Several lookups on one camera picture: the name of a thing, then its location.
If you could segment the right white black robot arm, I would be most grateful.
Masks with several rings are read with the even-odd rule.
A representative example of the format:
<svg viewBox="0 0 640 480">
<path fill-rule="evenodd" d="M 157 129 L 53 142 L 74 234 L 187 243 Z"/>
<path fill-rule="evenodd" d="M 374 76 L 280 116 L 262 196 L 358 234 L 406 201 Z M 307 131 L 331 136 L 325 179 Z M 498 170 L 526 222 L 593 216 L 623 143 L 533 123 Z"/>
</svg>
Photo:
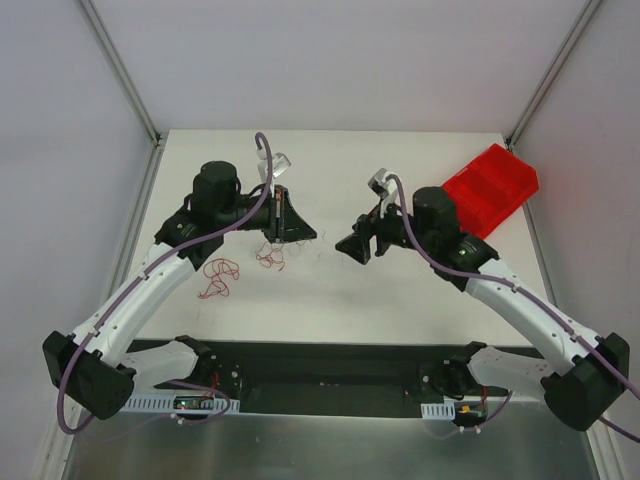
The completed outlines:
<svg viewBox="0 0 640 480">
<path fill-rule="evenodd" d="M 542 356 L 473 342 L 450 369 L 457 392 L 496 386 L 522 393 L 543 401 L 564 425 L 586 431 L 633 391 L 628 342 L 616 333 L 596 333 L 531 291 L 494 248 L 461 229 L 443 188 L 417 190 L 408 207 L 397 177 L 372 180 L 369 187 L 379 202 L 357 218 L 337 251 L 362 265 L 392 246 L 416 251 L 441 279 L 497 313 Z"/>
</svg>

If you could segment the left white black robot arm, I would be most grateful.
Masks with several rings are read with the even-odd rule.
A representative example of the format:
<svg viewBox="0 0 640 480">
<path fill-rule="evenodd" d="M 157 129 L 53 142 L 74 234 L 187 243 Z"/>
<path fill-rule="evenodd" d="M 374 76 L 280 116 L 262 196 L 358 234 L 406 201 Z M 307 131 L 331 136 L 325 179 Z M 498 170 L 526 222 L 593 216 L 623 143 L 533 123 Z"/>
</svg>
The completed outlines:
<svg viewBox="0 0 640 480">
<path fill-rule="evenodd" d="M 43 343 L 52 383 L 100 420 L 115 415 L 136 390 L 180 380 L 209 384 L 211 350 L 187 336 L 157 348 L 128 348 L 164 300 L 201 269 L 233 231 L 260 231 L 271 244 L 316 238 L 294 210 L 289 191 L 275 182 L 290 166 L 278 153 L 259 165 L 261 184 L 244 194 L 231 163 L 204 164 L 183 205 L 162 225 L 140 267 L 107 302 L 69 335 L 52 332 Z"/>
</svg>

